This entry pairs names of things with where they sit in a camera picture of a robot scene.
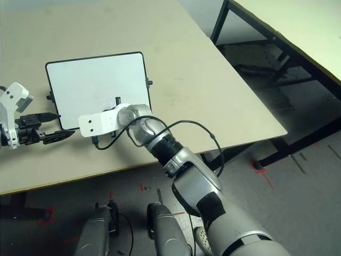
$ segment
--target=black frame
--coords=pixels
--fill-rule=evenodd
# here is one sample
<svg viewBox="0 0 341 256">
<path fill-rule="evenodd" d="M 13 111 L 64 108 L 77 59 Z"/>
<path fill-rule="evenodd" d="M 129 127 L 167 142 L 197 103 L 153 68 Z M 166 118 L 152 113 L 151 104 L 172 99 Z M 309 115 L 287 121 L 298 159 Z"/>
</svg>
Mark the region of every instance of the black frame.
<svg viewBox="0 0 341 256">
<path fill-rule="evenodd" d="M 238 4 L 234 3 L 230 0 L 224 0 L 222 7 L 219 12 L 218 19 L 214 26 L 212 35 L 210 39 L 214 44 L 216 44 L 222 27 L 224 25 L 225 19 L 228 15 L 229 10 L 234 12 L 238 15 L 241 19 L 243 19 L 246 23 L 251 25 L 254 29 L 259 31 L 262 35 L 264 35 L 267 39 L 269 39 L 273 44 L 275 44 L 278 48 L 282 49 L 283 52 L 279 56 L 279 60 L 283 60 L 287 55 L 290 56 L 290 60 L 294 60 L 300 66 L 302 66 L 306 71 L 308 71 L 311 75 L 311 78 L 301 79 L 301 82 L 307 82 L 311 80 L 318 80 L 327 90 L 329 90 L 335 97 L 341 100 L 341 82 L 335 81 L 333 78 L 328 76 L 325 72 L 323 72 L 317 63 L 310 61 L 306 56 L 303 56 L 299 50 L 290 42 L 287 42 L 284 38 L 281 37 L 280 34 L 276 34 L 274 30 L 268 29 L 268 27 L 264 26 L 262 23 L 258 22 L 254 19 L 251 15 L 248 15 L 245 11 L 238 7 Z M 296 84 L 297 82 L 287 82 L 282 85 L 291 85 Z M 330 122 L 329 124 L 325 125 L 324 127 L 318 129 L 317 131 L 311 133 L 310 135 L 296 141 L 295 143 L 288 145 L 283 138 L 276 138 L 271 139 L 271 142 L 274 144 L 276 149 L 278 150 L 277 153 L 272 154 L 265 159 L 260 161 L 256 161 L 254 163 L 255 167 L 260 170 L 265 166 L 272 164 L 280 159 L 283 159 L 291 154 L 313 144 L 317 141 L 330 136 L 331 134 L 341 130 L 341 117 L 337 118 L 336 120 Z M 231 158 L 236 156 L 232 154 L 229 158 L 225 156 L 225 161 L 229 161 Z"/>
<path fill-rule="evenodd" d="M 47 71 L 47 66 L 49 64 L 54 64 L 54 63 L 59 63 L 59 62 L 68 62 L 68 61 L 76 61 L 76 60 L 88 60 L 88 59 L 97 59 L 97 58 L 105 58 L 105 57 L 113 57 L 113 56 L 119 56 L 119 55 L 128 55 L 128 54 L 141 54 L 142 55 L 142 61 L 143 61 L 143 69 L 144 69 L 144 77 L 145 77 L 145 85 L 147 87 L 147 93 L 148 93 L 148 100 L 149 100 L 149 106 L 150 106 L 150 109 L 152 109 L 151 107 L 151 102 L 150 102 L 150 94 L 149 94 L 149 80 L 148 80 L 148 77 L 147 77 L 147 71 L 145 69 L 145 62 L 144 62 L 144 56 L 143 56 L 143 53 L 142 52 L 126 52 L 126 53 L 118 53 L 118 54 L 110 54 L 110 55 L 101 55 L 101 56 L 94 56 L 94 57 L 85 57 L 85 58 L 77 58 L 77 59 L 69 59 L 69 60 L 57 60 L 57 61 L 49 61 L 45 64 L 45 71 L 46 71 L 46 75 L 47 75 L 47 80 L 48 80 L 48 84 L 50 86 L 50 98 L 52 99 L 52 102 L 55 106 L 55 110 L 57 112 L 57 114 L 59 115 L 59 112 L 58 112 L 58 107 L 57 107 L 57 104 L 55 102 L 55 98 L 54 98 L 54 94 L 53 94 L 53 89 L 52 89 L 52 86 L 51 86 L 51 81 L 50 81 L 50 77 L 48 75 L 48 71 Z M 60 121 L 60 118 L 58 118 L 58 121 L 59 121 L 59 125 L 60 125 L 60 128 L 63 128 L 62 126 L 62 123 Z M 68 129 L 68 130 L 77 130 L 79 129 L 79 127 L 76 127 L 76 128 L 71 128 L 71 129 Z"/>
</svg>

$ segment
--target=silver robot arm segment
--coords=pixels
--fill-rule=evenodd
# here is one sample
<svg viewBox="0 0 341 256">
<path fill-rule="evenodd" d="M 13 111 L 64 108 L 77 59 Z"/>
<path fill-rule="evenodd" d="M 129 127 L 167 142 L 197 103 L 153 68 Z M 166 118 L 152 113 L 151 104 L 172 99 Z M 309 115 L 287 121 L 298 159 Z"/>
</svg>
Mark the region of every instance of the silver robot arm segment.
<svg viewBox="0 0 341 256">
<path fill-rule="evenodd" d="M 137 117 L 146 115 L 152 115 L 146 105 L 130 105 L 119 111 L 118 123 L 123 128 Z M 161 122 L 152 118 L 137 120 L 131 126 L 140 143 L 150 141 L 164 128 Z M 224 197 L 218 178 L 169 131 L 145 147 L 160 161 L 166 174 L 175 177 L 172 190 L 187 213 L 202 218 L 215 256 L 290 255 L 257 221 Z"/>
</svg>

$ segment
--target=table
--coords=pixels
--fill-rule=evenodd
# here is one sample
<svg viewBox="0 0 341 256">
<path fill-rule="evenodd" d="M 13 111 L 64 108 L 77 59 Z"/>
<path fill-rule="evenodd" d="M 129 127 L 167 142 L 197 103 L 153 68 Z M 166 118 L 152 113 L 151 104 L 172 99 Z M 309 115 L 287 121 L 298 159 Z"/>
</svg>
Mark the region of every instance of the table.
<svg viewBox="0 0 341 256">
<path fill-rule="evenodd" d="M 340 1 L 224 0 L 211 35 L 213 43 L 219 37 L 229 10 L 271 40 L 341 100 Z M 291 145 L 283 138 L 273 139 L 278 152 L 256 161 L 255 166 L 260 170 L 340 129 L 341 117 Z"/>
<path fill-rule="evenodd" d="M 207 126 L 222 147 L 286 134 L 248 85 L 177 1 L 99 0 L 56 4 L 1 15 L 1 84 L 16 81 L 35 97 L 25 113 L 55 111 L 46 100 L 49 61 L 141 51 L 153 80 L 153 112 L 170 124 L 192 119 Z M 58 130 L 57 122 L 42 126 Z M 215 148 L 200 128 L 173 134 L 194 152 Z M 101 138 L 106 145 L 110 138 Z M 68 182 L 156 162 L 127 136 L 98 151 L 79 131 L 69 139 L 0 151 L 0 194 Z"/>
</svg>

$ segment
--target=black cable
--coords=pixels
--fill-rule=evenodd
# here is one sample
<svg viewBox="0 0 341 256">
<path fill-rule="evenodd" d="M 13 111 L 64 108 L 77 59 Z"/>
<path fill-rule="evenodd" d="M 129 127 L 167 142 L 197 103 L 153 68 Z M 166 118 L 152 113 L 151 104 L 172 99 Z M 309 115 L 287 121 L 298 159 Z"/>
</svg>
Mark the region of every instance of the black cable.
<svg viewBox="0 0 341 256">
<path fill-rule="evenodd" d="M 159 132 L 158 134 L 156 134 L 155 136 L 153 136 L 153 138 L 151 138 L 150 140 L 146 141 L 145 143 L 142 143 L 140 145 L 138 145 L 132 138 L 132 136 L 130 135 L 129 133 L 129 127 L 137 120 L 140 120 L 140 119 L 143 119 L 143 118 L 152 118 L 152 119 L 155 119 L 155 120 L 158 120 L 160 121 L 164 126 L 165 128 Z M 127 132 L 127 135 L 128 137 L 132 140 L 133 144 L 137 147 L 144 147 L 146 145 L 148 145 L 149 143 L 151 143 L 156 137 L 160 136 L 161 134 L 163 134 L 165 131 L 169 130 L 170 128 L 174 127 L 175 125 L 178 125 L 178 124 L 181 124 L 181 123 L 190 123 L 190 124 L 195 124 L 199 127 L 201 127 L 202 129 L 204 129 L 208 134 L 209 136 L 211 137 L 211 139 L 213 139 L 213 141 L 215 142 L 218 150 L 219 150 L 219 154 L 220 154 L 220 159 L 221 159 L 221 167 L 220 167 L 220 170 L 218 171 L 218 174 L 217 174 L 217 177 L 219 177 L 223 170 L 224 170 L 224 165 L 225 165 L 225 160 L 224 160 L 224 155 L 223 155 L 223 152 L 222 152 L 222 149 L 218 143 L 218 141 L 216 140 L 215 136 L 213 133 L 211 133 L 211 131 L 206 128 L 205 126 L 203 126 L 202 124 L 196 122 L 196 121 L 192 121 L 192 120 L 180 120 L 180 121 L 177 121 L 169 126 L 167 126 L 161 119 L 157 118 L 157 117 L 154 117 L 154 116 L 140 116 L 138 118 L 136 118 L 135 120 L 131 121 L 127 126 L 125 126 L 122 131 L 113 139 L 113 141 L 111 143 L 109 143 L 106 147 L 104 148 L 100 148 L 98 146 L 98 143 L 94 143 L 96 148 L 99 149 L 99 150 L 105 150 L 105 149 L 108 149 L 109 147 L 111 147 L 115 142 L 116 140 L 126 131 Z"/>
<path fill-rule="evenodd" d="M 131 222 L 128 220 L 128 218 L 127 218 L 124 214 L 119 213 L 118 215 L 121 215 L 122 217 L 124 217 L 124 218 L 127 220 L 128 224 L 129 224 L 129 227 L 130 227 L 130 231 L 131 231 L 131 234 L 132 234 L 132 245 L 131 245 L 131 247 L 130 247 L 129 256 L 131 256 L 131 255 L 132 255 L 132 251 L 133 251 L 133 247 L 134 247 L 133 227 L 132 227 Z"/>
<path fill-rule="evenodd" d="M 193 222 L 191 216 L 188 214 L 188 217 L 190 218 L 190 224 L 191 224 L 191 229 L 192 229 L 192 235 L 193 235 L 193 243 L 194 243 L 194 254 L 193 256 L 196 256 L 197 253 L 197 245 L 196 245 L 196 238 L 194 235 L 194 229 L 193 229 Z"/>
<path fill-rule="evenodd" d="M 188 247 L 190 248 L 190 254 L 191 254 L 191 256 L 193 256 L 193 249 L 192 249 L 192 246 L 190 245 L 190 244 L 187 244 L 188 245 Z"/>
</svg>

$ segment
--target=whiteboard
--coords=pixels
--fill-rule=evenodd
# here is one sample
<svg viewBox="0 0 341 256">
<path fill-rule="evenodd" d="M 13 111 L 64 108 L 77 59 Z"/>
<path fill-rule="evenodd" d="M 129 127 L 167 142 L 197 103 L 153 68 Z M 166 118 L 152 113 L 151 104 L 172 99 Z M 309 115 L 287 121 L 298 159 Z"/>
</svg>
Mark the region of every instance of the whiteboard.
<svg viewBox="0 0 341 256">
<path fill-rule="evenodd" d="M 81 115 L 115 107 L 115 97 L 150 107 L 141 52 L 53 61 L 45 68 L 62 129 L 78 128 Z"/>
</svg>

